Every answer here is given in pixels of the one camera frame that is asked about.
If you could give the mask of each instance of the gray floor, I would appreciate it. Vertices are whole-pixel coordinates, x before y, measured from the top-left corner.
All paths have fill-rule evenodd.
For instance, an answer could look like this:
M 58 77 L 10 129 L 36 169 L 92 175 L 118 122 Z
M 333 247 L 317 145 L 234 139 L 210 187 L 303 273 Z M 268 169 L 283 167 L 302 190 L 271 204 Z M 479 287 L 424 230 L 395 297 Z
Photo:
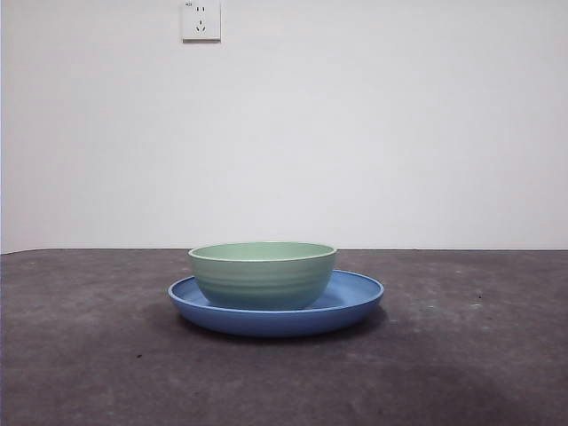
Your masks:
M 288 340 L 182 320 L 185 250 L 2 263 L 5 426 L 568 424 L 568 252 L 341 251 L 382 308 Z

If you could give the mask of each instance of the wall socket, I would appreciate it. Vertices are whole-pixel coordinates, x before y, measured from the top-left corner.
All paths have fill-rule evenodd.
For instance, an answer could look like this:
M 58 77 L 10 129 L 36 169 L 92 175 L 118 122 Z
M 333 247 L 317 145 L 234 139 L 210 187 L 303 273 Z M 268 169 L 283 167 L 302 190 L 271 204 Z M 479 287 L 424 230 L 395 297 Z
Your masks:
M 221 40 L 221 0 L 186 1 L 181 6 L 181 38 Z

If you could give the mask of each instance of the plate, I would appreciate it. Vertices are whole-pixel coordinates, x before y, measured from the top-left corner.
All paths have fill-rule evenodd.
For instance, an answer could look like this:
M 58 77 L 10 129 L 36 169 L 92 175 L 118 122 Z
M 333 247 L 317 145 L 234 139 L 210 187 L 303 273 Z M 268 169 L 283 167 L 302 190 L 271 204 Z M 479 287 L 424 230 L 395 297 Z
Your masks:
M 198 326 L 231 335 L 291 337 L 316 335 L 361 321 L 380 302 L 383 285 L 355 272 L 334 270 L 323 294 L 311 306 L 295 311 L 250 311 L 221 308 L 201 293 L 195 277 L 168 289 L 181 315 Z

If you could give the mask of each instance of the plate rim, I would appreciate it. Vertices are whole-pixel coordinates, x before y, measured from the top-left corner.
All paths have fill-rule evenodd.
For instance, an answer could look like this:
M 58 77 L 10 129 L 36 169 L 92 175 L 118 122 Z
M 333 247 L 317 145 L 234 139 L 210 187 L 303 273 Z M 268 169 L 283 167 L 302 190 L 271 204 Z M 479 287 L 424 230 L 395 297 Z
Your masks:
M 261 315 L 284 315 L 284 314 L 302 314 L 302 313 L 308 314 L 308 313 L 312 313 L 312 312 L 341 311 L 342 309 L 347 309 L 347 308 L 352 308 L 352 307 L 368 304 L 368 303 L 373 302 L 377 299 L 380 299 L 383 296 L 384 286 L 383 286 L 383 284 L 381 284 L 381 282 L 379 282 L 379 280 L 376 280 L 376 279 L 369 277 L 367 275 L 364 275 L 362 273 L 345 271 L 343 269 L 334 269 L 333 272 L 340 272 L 340 273 L 345 273 L 345 274 L 349 274 L 349 275 L 355 275 L 355 276 L 364 278 L 366 280 L 370 280 L 371 282 L 373 282 L 378 287 L 378 292 L 376 293 L 376 295 L 373 295 L 373 296 L 363 300 L 360 303 L 344 304 L 344 305 L 341 305 L 341 306 L 329 306 L 327 308 L 310 308 L 310 309 L 277 310 L 277 311 L 223 308 L 223 307 L 220 307 L 220 306 L 204 306 L 202 304 L 194 304 L 194 303 L 189 302 L 185 299 L 182 299 L 181 297 L 178 297 L 174 294 L 173 289 L 174 289 L 175 286 L 178 286 L 182 282 L 185 282 L 187 280 L 191 280 L 191 279 L 195 278 L 195 275 L 191 275 L 189 277 L 182 278 L 181 280 L 177 280 L 176 282 L 171 284 L 168 287 L 168 296 L 170 296 L 171 300 L 173 300 L 175 302 L 179 302 L 179 303 L 182 303 L 182 304 L 185 304 L 187 306 L 191 306 L 191 307 L 197 308 L 197 309 L 204 309 L 204 310 L 208 310 L 208 311 L 218 311 L 218 312 L 252 313 L 252 314 L 261 314 Z

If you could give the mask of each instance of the ceramic bowl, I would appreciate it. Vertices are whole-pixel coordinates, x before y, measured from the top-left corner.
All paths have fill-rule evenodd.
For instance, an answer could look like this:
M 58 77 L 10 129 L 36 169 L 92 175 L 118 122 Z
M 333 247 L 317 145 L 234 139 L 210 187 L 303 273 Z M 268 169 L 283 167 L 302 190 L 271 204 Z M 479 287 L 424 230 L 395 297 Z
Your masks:
M 216 306 L 302 309 L 326 288 L 336 250 L 307 242 L 241 242 L 195 248 L 197 286 Z

